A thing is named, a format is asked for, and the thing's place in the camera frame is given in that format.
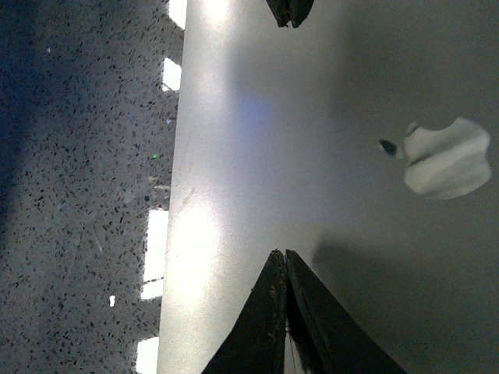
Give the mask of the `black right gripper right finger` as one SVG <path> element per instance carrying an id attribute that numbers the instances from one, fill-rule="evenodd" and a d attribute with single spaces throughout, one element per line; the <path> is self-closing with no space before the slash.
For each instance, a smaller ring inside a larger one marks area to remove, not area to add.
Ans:
<path id="1" fill-rule="evenodd" d="M 286 252 L 299 314 L 326 373 L 403 373 L 346 312 L 300 255 Z"/>

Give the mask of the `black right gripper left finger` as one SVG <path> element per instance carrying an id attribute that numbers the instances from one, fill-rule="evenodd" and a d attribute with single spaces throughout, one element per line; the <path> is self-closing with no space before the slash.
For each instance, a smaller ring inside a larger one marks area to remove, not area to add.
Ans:
<path id="1" fill-rule="evenodd" d="M 275 249 L 204 373 L 284 372 L 287 276 L 285 257 Z"/>

